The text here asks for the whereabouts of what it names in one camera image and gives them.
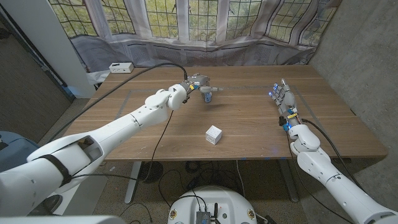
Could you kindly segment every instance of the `window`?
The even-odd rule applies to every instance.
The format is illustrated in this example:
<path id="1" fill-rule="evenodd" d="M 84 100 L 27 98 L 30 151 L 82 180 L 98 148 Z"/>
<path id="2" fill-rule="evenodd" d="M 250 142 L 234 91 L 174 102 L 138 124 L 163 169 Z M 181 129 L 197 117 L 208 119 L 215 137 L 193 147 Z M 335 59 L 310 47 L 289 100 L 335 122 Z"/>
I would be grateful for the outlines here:
<path id="1" fill-rule="evenodd" d="M 101 3 L 112 34 L 135 34 L 123 0 L 101 0 Z"/>
<path id="2" fill-rule="evenodd" d="M 272 21 L 268 36 L 289 42 L 293 27 L 308 9 L 310 3 L 311 0 L 286 0 Z"/>
<path id="3" fill-rule="evenodd" d="M 83 0 L 50 0 L 50 4 L 69 38 L 97 35 Z"/>
<path id="4" fill-rule="evenodd" d="M 257 19 L 261 0 L 231 0 L 228 9 L 226 40 L 249 35 Z"/>
<path id="5" fill-rule="evenodd" d="M 189 39 L 216 41 L 217 0 L 189 0 Z"/>
<path id="6" fill-rule="evenodd" d="M 318 45 L 322 32 L 325 30 L 330 19 L 333 17 L 335 11 L 336 11 L 335 7 L 329 9 L 323 8 L 321 13 L 319 13 L 319 16 L 304 31 L 300 43 L 313 45 L 313 46 Z"/>
<path id="7" fill-rule="evenodd" d="M 175 0 L 145 0 L 152 36 L 178 39 Z"/>

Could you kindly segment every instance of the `power strip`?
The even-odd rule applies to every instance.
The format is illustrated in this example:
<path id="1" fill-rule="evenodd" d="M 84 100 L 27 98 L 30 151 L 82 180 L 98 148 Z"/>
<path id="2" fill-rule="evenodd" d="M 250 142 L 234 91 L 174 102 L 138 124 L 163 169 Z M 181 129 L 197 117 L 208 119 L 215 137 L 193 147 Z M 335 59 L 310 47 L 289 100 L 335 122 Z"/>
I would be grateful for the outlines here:
<path id="1" fill-rule="evenodd" d="M 129 63 L 112 63 L 109 66 L 109 69 L 112 73 L 131 73 L 134 69 L 134 66 L 131 62 Z"/>

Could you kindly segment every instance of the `wooden table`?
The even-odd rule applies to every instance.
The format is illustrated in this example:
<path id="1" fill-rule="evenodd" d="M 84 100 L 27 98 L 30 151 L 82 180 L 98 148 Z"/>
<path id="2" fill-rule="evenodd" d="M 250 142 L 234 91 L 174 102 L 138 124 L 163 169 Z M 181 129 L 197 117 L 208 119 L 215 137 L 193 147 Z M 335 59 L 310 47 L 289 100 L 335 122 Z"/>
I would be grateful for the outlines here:
<path id="1" fill-rule="evenodd" d="M 188 103 L 174 111 L 155 161 L 289 158 L 287 138 L 278 125 L 277 106 L 267 95 L 273 83 L 280 83 L 281 78 L 286 79 L 294 92 L 301 117 L 323 128 L 343 157 L 383 157 L 387 154 L 373 133 L 309 65 L 186 69 L 188 75 L 209 76 L 211 86 L 222 87 L 224 91 L 214 92 L 211 103 L 205 103 L 200 92 L 194 91 Z M 129 76 L 110 74 L 89 103 Z M 179 68 L 155 68 L 89 109 L 66 134 L 99 128 L 142 106 L 158 89 L 167 89 L 182 80 Z M 106 160 L 150 160 L 165 124 L 166 121 L 141 131 L 115 149 Z M 223 130 L 217 145 L 205 139 L 211 125 Z M 335 157 L 326 139 L 308 126 L 320 138 L 322 148 Z"/>

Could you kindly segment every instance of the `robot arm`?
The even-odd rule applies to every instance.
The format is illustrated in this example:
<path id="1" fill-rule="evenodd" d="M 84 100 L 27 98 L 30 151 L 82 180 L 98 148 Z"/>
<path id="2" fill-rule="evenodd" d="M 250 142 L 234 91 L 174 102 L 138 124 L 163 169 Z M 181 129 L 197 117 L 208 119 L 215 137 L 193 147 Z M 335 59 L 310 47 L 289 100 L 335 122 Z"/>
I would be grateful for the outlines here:
<path id="1" fill-rule="evenodd" d="M 321 182 L 355 223 L 397 223 L 397 212 L 375 202 L 331 163 L 317 136 L 301 124 L 294 95 L 284 79 L 282 83 L 275 84 L 269 95 L 279 107 L 280 125 L 295 140 L 290 150 L 297 155 L 300 168 Z"/>
<path id="2" fill-rule="evenodd" d="M 124 141 L 165 121 L 167 108 L 179 109 L 193 90 L 207 95 L 220 90 L 208 86 L 209 80 L 199 74 L 188 77 L 168 90 L 157 91 L 135 111 L 96 130 L 54 140 L 29 155 L 28 163 L 0 173 L 0 217 L 27 215 L 52 192 L 78 185 L 87 177 L 73 176 L 94 172 Z"/>

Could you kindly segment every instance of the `white curtain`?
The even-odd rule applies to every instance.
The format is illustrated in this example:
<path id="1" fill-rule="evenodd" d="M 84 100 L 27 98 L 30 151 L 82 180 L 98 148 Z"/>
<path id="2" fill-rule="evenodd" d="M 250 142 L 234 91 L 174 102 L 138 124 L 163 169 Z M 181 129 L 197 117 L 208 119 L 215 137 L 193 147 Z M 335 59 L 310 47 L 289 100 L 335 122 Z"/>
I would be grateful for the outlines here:
<path id="1" fill-rule="evenodd" d="M 339 0 L 49 0 L 88 72 L 306 64 Z"/>

